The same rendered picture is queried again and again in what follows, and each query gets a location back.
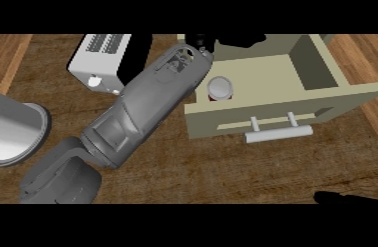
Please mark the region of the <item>beige drawer front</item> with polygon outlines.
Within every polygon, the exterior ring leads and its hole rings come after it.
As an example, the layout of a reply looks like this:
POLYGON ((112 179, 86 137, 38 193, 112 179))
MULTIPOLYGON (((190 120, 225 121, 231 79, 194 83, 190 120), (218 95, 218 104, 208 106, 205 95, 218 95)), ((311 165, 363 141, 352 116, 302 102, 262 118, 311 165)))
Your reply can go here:
POLYGON ((301 91, 246 91, 222 101, 203 98, 184 105, 188 138, 250 132, 252 117, 261 130, 287 127, 287 113, 299 125, 323 123, 374 97, 378 83, 301 91))

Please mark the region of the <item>grey metal pot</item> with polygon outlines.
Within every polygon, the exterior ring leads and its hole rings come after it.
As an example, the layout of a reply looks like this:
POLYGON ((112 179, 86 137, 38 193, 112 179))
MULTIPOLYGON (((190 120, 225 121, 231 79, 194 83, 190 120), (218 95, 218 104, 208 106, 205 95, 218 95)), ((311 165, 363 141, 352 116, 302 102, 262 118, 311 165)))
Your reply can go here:
POLYGON ((50 129, 48 110, 0 94, 0 167, 13 166, 35 154, 50 129))

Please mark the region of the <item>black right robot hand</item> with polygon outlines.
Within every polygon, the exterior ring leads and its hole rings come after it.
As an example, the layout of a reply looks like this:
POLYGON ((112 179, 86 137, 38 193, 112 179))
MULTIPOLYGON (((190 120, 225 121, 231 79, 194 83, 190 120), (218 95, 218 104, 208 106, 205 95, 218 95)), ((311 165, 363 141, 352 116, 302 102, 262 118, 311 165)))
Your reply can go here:
POLYGON ((378 199, 366 198, 355 195, 340 195, 336 192, 317 191, 312 199, 318 204, 371 204, 378 205, 378 199))

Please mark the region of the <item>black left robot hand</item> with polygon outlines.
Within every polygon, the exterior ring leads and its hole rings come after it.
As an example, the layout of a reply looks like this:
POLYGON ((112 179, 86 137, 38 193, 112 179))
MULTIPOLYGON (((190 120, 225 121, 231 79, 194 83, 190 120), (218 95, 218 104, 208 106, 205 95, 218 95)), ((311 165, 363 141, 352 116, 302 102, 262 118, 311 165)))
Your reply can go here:
POLYGON ((197 50, 205 49, 209 53, 215 50, 215 43, 225 46, 249 48, 255 43, 267 39, 264 34, 221 33, 221 34, 185 34, 184 42, 197 50))

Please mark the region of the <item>white and black toaster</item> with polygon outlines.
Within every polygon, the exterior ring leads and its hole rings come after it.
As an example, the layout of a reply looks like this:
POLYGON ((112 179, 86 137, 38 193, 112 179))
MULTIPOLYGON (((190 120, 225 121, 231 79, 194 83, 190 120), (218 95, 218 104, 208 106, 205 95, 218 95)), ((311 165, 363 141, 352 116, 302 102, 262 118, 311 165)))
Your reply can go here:
POLYGON ((66 70, 94 92, 118 94, 143 71, 150 34, 85 34, 66 70))

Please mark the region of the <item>beige open drawer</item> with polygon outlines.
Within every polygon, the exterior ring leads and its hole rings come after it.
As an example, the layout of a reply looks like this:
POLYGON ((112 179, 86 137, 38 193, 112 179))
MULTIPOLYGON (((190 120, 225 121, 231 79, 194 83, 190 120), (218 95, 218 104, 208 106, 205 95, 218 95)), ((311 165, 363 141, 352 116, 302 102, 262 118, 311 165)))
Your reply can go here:
POLYGON ((234 107, 335 98, 364 103, 378 96, 378 83, 348 83, 317 34, 268 34, 250 48, 215 43, 213 64, 194 92, 199 105, 212 104, 206 85, 218 76, 231 82, 234 107))

